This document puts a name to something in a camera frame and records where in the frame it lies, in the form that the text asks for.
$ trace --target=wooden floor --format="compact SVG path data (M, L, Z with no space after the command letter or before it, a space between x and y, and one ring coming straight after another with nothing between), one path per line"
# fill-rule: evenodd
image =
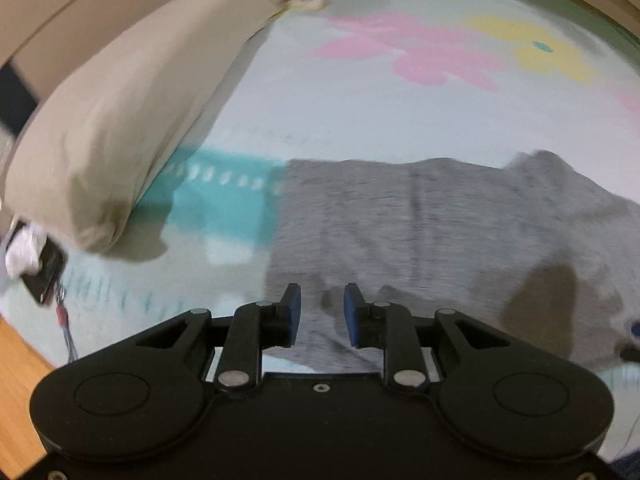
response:
M51 369L0 319L0 470L9 478L20 476L44 454L29 418L29 398Z

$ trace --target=black phone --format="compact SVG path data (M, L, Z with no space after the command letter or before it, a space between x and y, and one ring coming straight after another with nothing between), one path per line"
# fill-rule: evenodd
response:
M14 241L15 235L25 225L25 222L18 220L14 232L11 234L9 244ZM65 270L66 258L65 251L51 237L47 236L47 241L40 254L40 261L42 262L40 271L35 275L22 274L20 276L33 299L40 305L47 305L51 302L56 283Z

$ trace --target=gray cloth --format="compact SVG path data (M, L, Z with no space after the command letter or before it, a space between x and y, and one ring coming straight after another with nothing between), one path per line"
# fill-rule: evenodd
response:
M640 206L557 155L502 170L295 160L280 205L269 298L302 286L297 345L270 354L319 372L378 370L380 351L349 345L342 290L455 308L578 364L617 362L640 319Z

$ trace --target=mattress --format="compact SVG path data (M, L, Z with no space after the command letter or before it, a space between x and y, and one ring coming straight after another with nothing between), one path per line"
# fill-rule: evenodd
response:
M227 316L262 299L291 158L499 168L535 150L640 202L640 49L599 14L571 0L290 10L248 42L113 251L69 248L63 283L78 353L191 308ZM66 362L53 309L19 284L0 306L46 359ZM275 358L264 367L306 370ZM617 402L601 451L610 460L640 446L640 374L600 373Z

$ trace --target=pillowcase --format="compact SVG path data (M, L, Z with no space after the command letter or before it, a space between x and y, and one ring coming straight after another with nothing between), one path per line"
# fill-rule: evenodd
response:
M23 131L4 201L108 250L244 42L288 0L172 0L64 80Z

